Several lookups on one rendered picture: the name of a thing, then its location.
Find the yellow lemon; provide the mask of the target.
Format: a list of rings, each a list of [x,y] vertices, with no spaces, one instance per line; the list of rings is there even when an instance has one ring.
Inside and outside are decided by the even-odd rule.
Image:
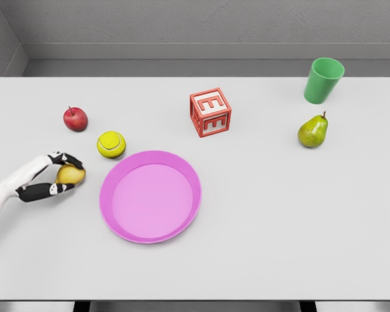
[[[56,176],[56,183],[60,184],[79,184],[85,178],[86,171],[84,169],[78,169],[73,164],[62,165]]]

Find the pink round plate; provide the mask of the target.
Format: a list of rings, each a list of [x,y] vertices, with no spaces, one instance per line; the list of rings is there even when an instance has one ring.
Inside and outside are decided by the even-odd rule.
[[[190,226],[200,208],[201,189],[195,169],[180,156],[142,151],[126,157],[106,175],[99,207],[117,236],[155,244]]]

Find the yellow tennis ball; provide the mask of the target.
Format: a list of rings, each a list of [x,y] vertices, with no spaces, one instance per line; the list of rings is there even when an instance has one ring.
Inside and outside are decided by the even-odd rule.
[[[117,131],[104,132],[97,139],[97,150],[105,158],[118,158],[124,153],[125,149],[125,138]]]

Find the red apple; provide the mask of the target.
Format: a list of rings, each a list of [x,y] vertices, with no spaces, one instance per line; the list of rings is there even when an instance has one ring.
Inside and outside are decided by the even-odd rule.
[[[65,126],[75,132],[84,131],[88,125],[88,116],[79,107],[68,107],[64,112],[63,121]]]

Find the red letter block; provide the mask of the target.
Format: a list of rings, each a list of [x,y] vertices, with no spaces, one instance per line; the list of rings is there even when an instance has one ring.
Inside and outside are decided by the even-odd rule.
[[[190,118],[200,138],[229,129],[232,109],[221,88],[190,95]]]

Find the green plastic cup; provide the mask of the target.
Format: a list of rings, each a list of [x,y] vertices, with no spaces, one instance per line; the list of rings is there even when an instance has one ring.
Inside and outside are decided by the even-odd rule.
[[[322,57],[313,61],[304,90],[304,98],[312,104],[326,101],[344,75],[344,66],[335,59]]]

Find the green pear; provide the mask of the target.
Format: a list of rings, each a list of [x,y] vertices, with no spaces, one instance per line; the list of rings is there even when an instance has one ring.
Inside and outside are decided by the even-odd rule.
[[[316,115],[304,123],[298,130],[299,142],[307,148],[317,148],[325,141],[328,130],[326,112]]]

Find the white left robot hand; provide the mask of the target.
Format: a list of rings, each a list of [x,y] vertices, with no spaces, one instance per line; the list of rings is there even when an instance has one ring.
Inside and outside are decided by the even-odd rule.
[[[57,151],[48,155],[39,155],[0,182],[0,201],[5,202],[11,197],[18,197],[23,202],[33,202],[73,189],[73,183],[54,182],[31,185],[39,174],[53,164],[71,164],[78,170],[84,170],[82,162],[67,153]]]

